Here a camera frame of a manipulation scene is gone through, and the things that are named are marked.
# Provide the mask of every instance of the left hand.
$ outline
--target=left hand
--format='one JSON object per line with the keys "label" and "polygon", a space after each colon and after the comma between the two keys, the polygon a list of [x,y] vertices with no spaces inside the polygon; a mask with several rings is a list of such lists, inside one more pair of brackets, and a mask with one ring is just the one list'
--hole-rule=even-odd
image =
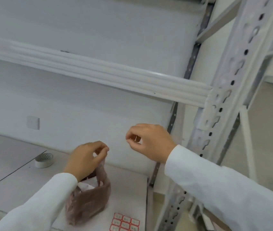
{"label": "left hand", "polygon": [[63,172],[72,174],[80,182],[98,167],[109,150],[101,141],[82,144],[71,153]]}

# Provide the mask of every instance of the white table surface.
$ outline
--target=white table surface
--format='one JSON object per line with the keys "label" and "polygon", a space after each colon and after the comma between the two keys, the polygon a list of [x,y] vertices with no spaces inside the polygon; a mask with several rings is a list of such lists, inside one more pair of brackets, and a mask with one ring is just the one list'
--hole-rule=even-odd
{"label": "white table surface", "polygon": [[[31,161],[0,181],[0,211],[3,214],[22,205],[53,175],[63,170],[68,155],[57,151],[47,152],[54,155],[52,166],[38,169],[34,166],[34,161]],[[63,210],[52,226],[54,230],[108,231],[115,212],[140,220],[139,231],[145,230],[147,177],[107,165],[105,170],[111,181],[111,196],[107,208],[80,227],[68,225]]]}
{"label": "white table surface", "polygon": [[46,150],[44,147],[0,136],[0,180]]}

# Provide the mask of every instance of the white long-sleeve shirt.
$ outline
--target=white long-sleeve shirt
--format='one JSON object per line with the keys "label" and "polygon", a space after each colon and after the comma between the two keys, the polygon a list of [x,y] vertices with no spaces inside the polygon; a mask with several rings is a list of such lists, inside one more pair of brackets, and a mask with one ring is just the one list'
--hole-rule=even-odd
{"label": "white long-sleeve shirt", "polygon": [[[273,230],[273,192],[242,174],[211,163],[180,145],[169,155],[165,174],[232,231]],[[73,175],[55,175],[0,221],[0,231],[49,231],[76,186]]]}

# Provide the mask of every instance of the wall switch plate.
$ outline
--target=wall switch plate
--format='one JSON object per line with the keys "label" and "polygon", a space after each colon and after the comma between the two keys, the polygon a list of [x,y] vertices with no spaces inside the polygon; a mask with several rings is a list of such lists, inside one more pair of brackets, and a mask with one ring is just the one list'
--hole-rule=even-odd
{"label": "wall switch plate", "polygon": [[34,117],[34,116],[27,116],[26,126],[27,126],[27,128],[30,128],[33,130],[39,130],[40,129],[40,118]]}

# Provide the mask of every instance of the right hand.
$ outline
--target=right hand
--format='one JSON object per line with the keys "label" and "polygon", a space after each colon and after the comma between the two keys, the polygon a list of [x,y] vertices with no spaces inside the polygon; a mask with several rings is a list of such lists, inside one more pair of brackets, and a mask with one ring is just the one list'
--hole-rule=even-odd
{"label": "right hand", "polygon": [[130,147],[149,159],[166,163],[170,153],[177,146],[169,133],[160,125],[137,124],[126,134]]}

